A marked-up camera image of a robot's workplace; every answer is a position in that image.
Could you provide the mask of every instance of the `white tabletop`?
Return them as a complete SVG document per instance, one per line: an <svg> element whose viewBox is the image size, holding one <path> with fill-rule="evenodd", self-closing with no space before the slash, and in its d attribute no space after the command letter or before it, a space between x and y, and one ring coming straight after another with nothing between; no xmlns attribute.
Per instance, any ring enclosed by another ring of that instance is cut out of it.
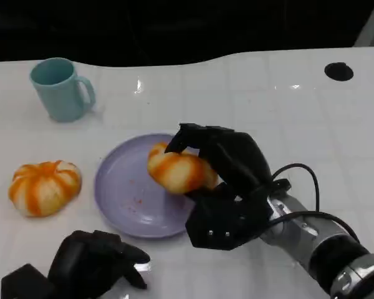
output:
<svg viewBox="0 0 374 299"><path fill-rule="evenodd" d="M355 76L324 74L346 62ZM107 68L76 64L97 93L95 111L75 123L49 120L32 85L36 62L0 63L0 279L31 263L47 274L74 230L114 232L94 203L93 181L116 145L149 132L176 132L181 121L250 133L273 171L291 162L313 167L321 208L347 221L374 252L374 48L255 52L173 67ZM7 198L25 163L63 159L82 171L77 199L45 219L26 219ZM288 172L298 197L314 208L311 178ZM285 253L254 240L232 252L195 249L186 235L122 239L146 250L149 291L116 286L108 298L328 298Z"/></svg>

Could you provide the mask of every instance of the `mug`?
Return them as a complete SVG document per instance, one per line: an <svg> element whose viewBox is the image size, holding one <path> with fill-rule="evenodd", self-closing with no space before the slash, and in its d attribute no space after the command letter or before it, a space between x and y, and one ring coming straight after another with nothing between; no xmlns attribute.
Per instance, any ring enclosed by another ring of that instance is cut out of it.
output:
<svg viewBox="0 0 374 299"><path fill-rule="evenodd" d="M50 117L59 122L81 118L95 104L90 81L78 76L74 64L65 58L49 58L31 71L31 82ZM89 101L85 102L79 83L86 86Z"/></svg>

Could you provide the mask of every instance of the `orange and white bread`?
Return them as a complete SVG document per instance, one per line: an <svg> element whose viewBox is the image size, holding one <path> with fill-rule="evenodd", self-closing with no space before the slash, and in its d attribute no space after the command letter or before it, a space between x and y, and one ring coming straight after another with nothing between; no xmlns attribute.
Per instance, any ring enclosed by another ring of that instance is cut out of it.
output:
<svg viewBox="0 0 374 299"><path fill-rule="evenodd" d="M167 191L184 194L201 187L213 189L218 174L209 163L189 151L166 153L167 144L158 143L148 155L148 173Z"/></svg>
<svg viewBox="0 0 374 299"><path fill-rule="evenodd" d="M8 196L25 216L44 217L78 195L81 185L80 171L72 163L27 164L14 173Z"/></svg>

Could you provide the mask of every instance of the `black cable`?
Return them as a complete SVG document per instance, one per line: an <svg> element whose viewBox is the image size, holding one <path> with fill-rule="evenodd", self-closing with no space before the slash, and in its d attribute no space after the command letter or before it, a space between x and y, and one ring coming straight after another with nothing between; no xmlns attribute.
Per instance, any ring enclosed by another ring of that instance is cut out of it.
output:
<svg viewBox="0 0 374 299"><path fill-rule="evenodd" d="M314 189L315 189L315 199L316 199L316 211L320 212L320 189L319 189L319 181L317 180L317 176L310 168L309 166L302 164L302 163L292 163L288 164L284 167L281 167L279 170L277 170L273 175L272 179L274 180L276 177L280 175L280 173L283 173L285 170L291 169L291 168L303 168L304 170L307 170L310 175L313 178L313 183L314 183Z"/></svg>
<svg viewBox="0 0 374 299"><path fill-rule="evenodd" d="M283 215L279 218L269 221L266 224L266 226L262 229L262 232L258 235L265 233L272 226L275 226L281 222L290 221L292 219L295 219L298 217L304 217L304 216L332 220L336 222L337 224L339 224L343 229L347 231L348 234L350 234L352 238L354 238L358 243L360 243L355 231L345 221L339 219L337 216L324 213L324 212L317 212L317 211L298 211L298 212L291 212L289 214Z"/></svg>
<svg viewBox="0 0 374 299"><path fill-rule="evenodd" d="M315 218L328 219L328 220L334 221L335 223L340 225L343 229L345 229L347 231L347 233L350 234L350 236L355 239L356 242L360 243L355 231L346 222L344 222L343 220L341 220L337 216L319 211L320 210L319 181L317 180L316 174L314 173L314 171L309 166L307 166L305 164L302 164L302 163L292 163L292 164L286 165L286 166L280 168L279 170L277 170L272 175L272 179L274 180L276 177L278 177L278 175L280 175L280 173L284 172L285 170L291 169L291 168L303 168L303 169L307 170L310 173L310 175L312 176L313 182L314 182L314 188L315 188L316 211L291 212L289 214L286 214L286 215L283 215L279 218L271 220L264 226L264 228L262 229L262 232L259 235L265 233L268 229L270 229L271 227L273 227L273 226L275 226L275 225L277 225L281 222L290 221L290 220L298 218L298 217L306 216L306 217L315 217Z"/></svg>

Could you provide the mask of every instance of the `purple plate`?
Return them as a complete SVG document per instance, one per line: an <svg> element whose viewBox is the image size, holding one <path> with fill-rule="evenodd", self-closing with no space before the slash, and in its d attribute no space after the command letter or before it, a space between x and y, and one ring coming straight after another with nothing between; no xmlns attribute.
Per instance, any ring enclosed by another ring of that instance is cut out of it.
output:
<svg viewBox="0 0 374 299"><path fill-rule="evenodd" d="M185 231L193 203L172 195L147 171L153 145L169 142L172 135L152 134L130 139L102 162L95 177L95 201L111 225L144 238L162 238Z"/></svg>

